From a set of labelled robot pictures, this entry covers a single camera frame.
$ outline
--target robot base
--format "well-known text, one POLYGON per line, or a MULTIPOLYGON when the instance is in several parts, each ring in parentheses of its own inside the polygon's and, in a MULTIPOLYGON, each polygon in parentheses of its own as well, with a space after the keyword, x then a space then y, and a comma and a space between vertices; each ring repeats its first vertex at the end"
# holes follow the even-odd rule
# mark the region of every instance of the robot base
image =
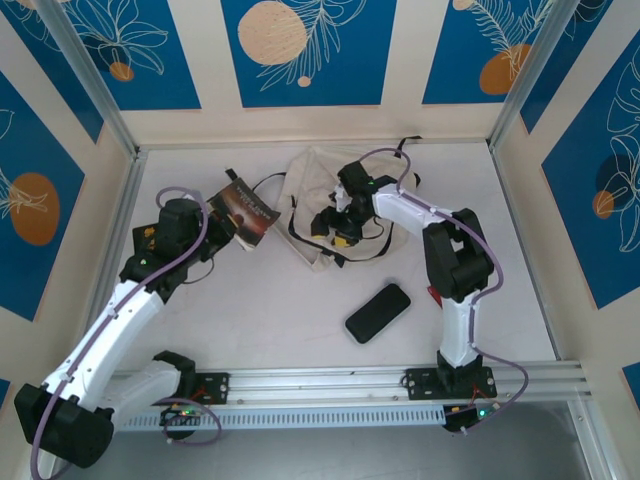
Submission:
POLYGON ((485 398, 498 396, 493 372, 482 366, 482 357, 464 367, 453 368, 438 352, 438 367, 410 368, 405 372, 404 386, 409 400, 471 399, 480 390, 485 398))

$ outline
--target cloth bag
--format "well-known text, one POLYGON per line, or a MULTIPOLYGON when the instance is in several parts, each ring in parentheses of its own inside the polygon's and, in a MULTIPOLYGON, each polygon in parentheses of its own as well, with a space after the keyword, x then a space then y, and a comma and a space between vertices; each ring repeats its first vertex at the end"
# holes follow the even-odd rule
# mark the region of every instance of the cloth bag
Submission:
MULTIPOLYGON (((316 214, 335 206, 329 195, 340 182, 338 171, 368 151, 356 147, 310 147, 289 165, 276 208, 281 215, 275 228, 314 271, 322 271, 332 262, 340 267, 353 262, 373 262, 407 241, 406 230, 381 218, 376 219, 378 225, 369 220, 363 227, 364 239, 352 247, 333 246, 333 232, 322 239, 311 236, 311 222, 316 214)), ((397 179, 406 163, 393 152, 381 152, 367 157, 362 166, 373 178, 389 175, 397 179)), ((402 186, 415 192, 416 178, 407 175, 402 186)))

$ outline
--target beige circle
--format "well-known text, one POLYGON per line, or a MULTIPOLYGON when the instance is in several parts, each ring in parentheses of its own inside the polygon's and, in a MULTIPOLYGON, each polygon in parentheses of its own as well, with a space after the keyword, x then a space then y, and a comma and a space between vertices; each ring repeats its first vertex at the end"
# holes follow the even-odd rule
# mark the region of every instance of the beige circle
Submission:
POLYGON ((300 77, 298 79, 298 86, 305 88, 311 85, 311 79, 307 76, 300 77))
POLYGON ((456 10, 466 10, 475 3, 475 0, 453 0, 453 8, 456 10))
POLYGON ((296 58, 307 46, 307 30, 291 7, 259 2, 238 24, 238 38, 247 56, 261 65, 280 65, 296 58))
MULTIPOLYGON (((65 3, 65 2, 68 2, 68 1, 69 0, 58 0, 58 3, 65 3)), ((18 2, 23 7, 27 7, 29 10, 35 10, 36 9, 36 6, 33 4, 33 2, 31 0, 16 0, 16 2, 18 2)))

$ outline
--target metal frame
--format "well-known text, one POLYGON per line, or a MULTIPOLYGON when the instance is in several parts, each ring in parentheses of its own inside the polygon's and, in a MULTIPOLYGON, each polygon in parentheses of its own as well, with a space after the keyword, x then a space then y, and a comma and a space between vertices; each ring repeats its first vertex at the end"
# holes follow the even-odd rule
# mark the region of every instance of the metal frame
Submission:
POLYGON ((591 477, 595 480, 631 480, 595 401, 576 398, 567 402, 567 406, 591 477))
MULTIPOLYGON (((438 405, 396 407, 322 407, 216 409, 224 430, 273 430, 289 428, 401 427, 444 425, 444 408, 438 405)), ((120 431, 149 432, 162 430, 159 412, 147 412, 129 420, 120 431)), ((216 430, 209 415, 184 419, 171 430, 216 430)))
POLYGON ((147 152, 140 152, 136 160, 130 165, 127 180, 110 229, 110 241, 107 244, 105 256, 101 262, 100 277, 91 298, 86 329, 98 318, 113 293, 113 285, 118 275, 120 256, 124 248, 124 242, 129 234, 129 224, 131 223, 131 216, 136 205, 136 198, 138 197, 146 164, 147 152))
POLYGON ((520 109, 529 96, 533 85, 549 60, 553 49, 564 32, 564 28, 576 11, 580 0, 556 1, 549 16, 536 37, 531 52, 516 77, 505 99, 496 124, 489 134, 489 150, 496 148, 506 129, 520 114, 520 109))
MULTIPOLYGON (((489 365, 498 389, 496 401, 506 402, 522 386, 522 375, 508 366, 489 365)), ((591 396, 580 362, 524 362, 522 365, 530 377, 522 401, 570 401, 576 396, 582 399, 591 396)), ((230 374, 227 405, 216 408, 370 408, 468 402, 468 399, 410 401, 407 389, 401 384, 408 368, 416 366, 225 370, 230 374)), ((121 381, 132 373, 119 372, 114 379, 121 381)))

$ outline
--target orange circle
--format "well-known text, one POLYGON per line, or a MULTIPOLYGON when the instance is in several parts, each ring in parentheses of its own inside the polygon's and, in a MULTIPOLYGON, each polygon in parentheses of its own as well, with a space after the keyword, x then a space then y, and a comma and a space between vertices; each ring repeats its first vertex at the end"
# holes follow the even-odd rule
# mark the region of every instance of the orange circle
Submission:
POLYGON ((307 76, 302 76, 298 79, 298 86, 305 88, 311 85, 311 79, 307 76))
POLYGON ((37 247, 48 244, 60 220, 60 200, 53 183, 39 173, 24 173, 13 181, 9 198, 17 202, 11 208, 11 222, 20 238, 37 247), (29 199, 42 195, 46 197, 37 200, 40 208, 29 205, 29 199))
POLYGON ((258 2, 238 23, 238 39, 247 56, 261 65, 281 65, 307 46, 307 29, 298 14, 279 1, 258 2))
POLYGON ((508 52, 501 52, 487 62, 480 74, 480 89, 487 95, 504 95, 509 93, 516 75, 529 55, 531 45, 516 45, 508 52), (512 60, 515 58, 515 74, 511 70, 512 60))
POLYGON ((603 220, 613 213, 613 195, 606 190, 601 190, 593 197, 593 211, 603 220))
POLYGON ((109 73, 113 75, 113 78, 121 82, 130 82, 133 80, 133 69, 122 62, 113 62, 109 66, 109 73))

